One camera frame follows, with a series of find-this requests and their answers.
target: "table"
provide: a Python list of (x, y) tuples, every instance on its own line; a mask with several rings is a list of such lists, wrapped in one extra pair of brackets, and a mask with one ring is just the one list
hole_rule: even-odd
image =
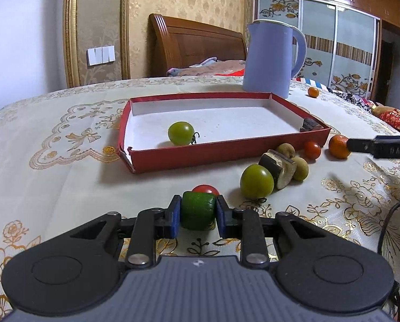
[[(243, 170), (258, 158), (141, 175), (131, 174), (120, 161), (119, 118), (129, 98), (242, 91), (241, 82), (220, 76), (124, 80), (70, 88), (0, 110), (0, 275), (5, 262), (26, 248), (110, 210), (133, 217), (145, 208), (166, 207), (174, 194), (199, 184), (216, 187), (230, 207), (254, 208), (265, 217), (291, 212), (376, 250), (387, 210), (400, 200), (400, 160), (352, 153), (340, 161), (325, 147), (303, 183), (292, 183), (261, 204), (246, 202), (238, 189)], [(318, 98), (308, 97), (307, 88), (291, 82), (288, 99), (330, 125), (331, 135), (399, 134), (331, 93), (321, 90)], [(267, 244), (270, 259), (276, 259), (271, 241)], [(181, 229), (177, 240), (160, 240), (156, 250), (162, 255), (238, 255), (240, 241), (220, 238), (217, 229)], [(384, 253), (400, 282), (400, 210), (389, 225)], [(0, 319), (9, 311), (0, 284)]]

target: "green fruit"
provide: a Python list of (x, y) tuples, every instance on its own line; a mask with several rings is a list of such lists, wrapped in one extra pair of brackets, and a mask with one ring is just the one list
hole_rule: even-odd
[(175, 145), (188, 145), (193, 140), (194, 128), (188, 122), (175, 122), (167, 131), (168, 138)]
[(280, 152), (282, 155), (285, 155), (287, 158), (295, 157), (295, 149), (289, 143), (280, 144), (276, 151)]
[(244, 197), (257, 200), (270, 195), (274, 188), (271, 173), (259, 164), (251, 164), (240, 177), (240, 190)]
[(297, 164), (297, 169), (295, 170), (293, 178), (298, 181), (303, 181), (309, 174), (309, 165), (306, 160), (300, 157), (295, 157), (293, 160)]
[(188, 230), (211, 230), (215, 221), (216, 196), (186, 191), (182, 195), (181, 226)]

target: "wooden headboard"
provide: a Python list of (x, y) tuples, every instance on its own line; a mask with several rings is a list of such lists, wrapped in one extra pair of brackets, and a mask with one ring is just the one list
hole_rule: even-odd
[(187, 19), (150, 14), (156, 35), (152, 76), (166, 76), (170, 68), (187, 68), (210, 57), (246, 60), (246, 45), (239, 32)]

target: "cucumber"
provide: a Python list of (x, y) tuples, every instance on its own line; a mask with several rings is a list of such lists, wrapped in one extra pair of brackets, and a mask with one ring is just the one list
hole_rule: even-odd
[(205, 231), (215, 222), (216, 196), (212, 193), (186, 191), (182, 195), (181, 226), (188, 230)]

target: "blue kettle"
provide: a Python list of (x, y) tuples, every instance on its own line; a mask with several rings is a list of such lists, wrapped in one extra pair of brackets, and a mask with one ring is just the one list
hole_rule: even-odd
[[(307, 42), (300, 29), (277, 20), (257, 19), (248, 25), (251, 34), (243, 89), (269, 92), (282, 98), (289, 96), (289, 83), (301, 70), (306, 59)], [(298, 54), (292, 68), (292, 37), (298, 43)]]

